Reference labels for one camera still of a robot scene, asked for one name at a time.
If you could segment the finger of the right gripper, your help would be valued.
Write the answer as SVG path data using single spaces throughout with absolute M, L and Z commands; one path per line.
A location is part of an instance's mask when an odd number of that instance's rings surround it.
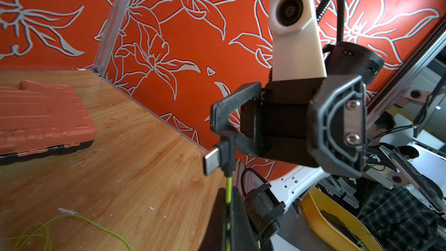
M 260 82 L 241 85 L 237 90 L 213 104 L 210 114 L 211 131 L 219 136 L 234 131 L 239 142 L 261 142 L 261 93 Z M 230 122 L 232 112 L 240 110 L 240 127 Z

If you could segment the green wired earphones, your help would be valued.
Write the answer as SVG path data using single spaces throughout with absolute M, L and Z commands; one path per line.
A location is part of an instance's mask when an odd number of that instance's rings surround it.
M 235 211 L 236 204 L 233 201 L 233 191 L 236 189 L 232 186 L 232 176 L 235 170 L 236 164 L 236 149 L 235 143 L 231 142 L 229 139 L 222 139 L 219 144 L 217 144 L 210 152 L 208 152 L 203 157 L 203 171 L 205 175 L 210 175 L 217 168 L 220 168 L 224 175 L 226 176 L 226 188 L 223 190 L 225 203 L 222 209 L 222 233 L 221 233 L 221 249 L 223 251 L 235 251 L 237 250 L 238 244 L 236 243 L 236 219 L 235 219 Z M 127 247 L 130 251 L 132 248 L 130 244 L 120 235 L 110 231 L 95 222 L 80 216 L 78 214 L 62 214 L 60 216 L 54 217 L 48 220 L 46 223 L 37 223 L 37 228 L 31 233 L 28 234 L 27 230 L 25 230 L 22 235 L 18 237 L 10 237 L 10 240 L 17 240 L 17 243 L 14 247 L 15 251 L 20 251 L 22 247 L 30 242 L 33 238 L 43 238 L 45 240 L 45 251 L 50 251 L 52 249 L 51 237 L 49 234 L 49 225 L 60 218 L 64 217 L 74 217 L 79 218 L 84 222 L 87 222 L 90 225 L 93 225 L 97 229 L 106 232 L 120 241 Z

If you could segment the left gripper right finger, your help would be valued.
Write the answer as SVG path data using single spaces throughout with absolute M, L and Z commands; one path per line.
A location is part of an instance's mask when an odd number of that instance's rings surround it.
M 231 188 L 230 251 L 258 251 L 248 215 L 237 187 Z

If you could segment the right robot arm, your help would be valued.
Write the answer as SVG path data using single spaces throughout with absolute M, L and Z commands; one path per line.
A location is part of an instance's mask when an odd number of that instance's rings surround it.
M 345 0 L 269 0 L 272 59 L 268 83 L 240 86 L 210 109 L 219 143 L 203 158 L 205 175 L 221 169 L 200 249 L 260 251 L 279 231 L 291 204 L 328 174 L 360 177 L 367 146 L 366 86 L 383 66 L 373 51 L 345 42 Z M 278 184 L 251 167 L 234 185 L 236 156 L 294 164 Z

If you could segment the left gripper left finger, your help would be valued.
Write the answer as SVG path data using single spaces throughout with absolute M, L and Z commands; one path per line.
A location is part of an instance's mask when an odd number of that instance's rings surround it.
M 199 251 L 224 251 L 226 248 L 226 202 L 224 188 L 218 190 L 206 233 Z

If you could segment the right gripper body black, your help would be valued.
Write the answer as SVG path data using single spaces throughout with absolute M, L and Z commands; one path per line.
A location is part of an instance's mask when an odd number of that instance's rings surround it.
M 360 177 L 366 117 L 359 75 L 270 82 L 261 93 L 262 138 L 256 156 Z

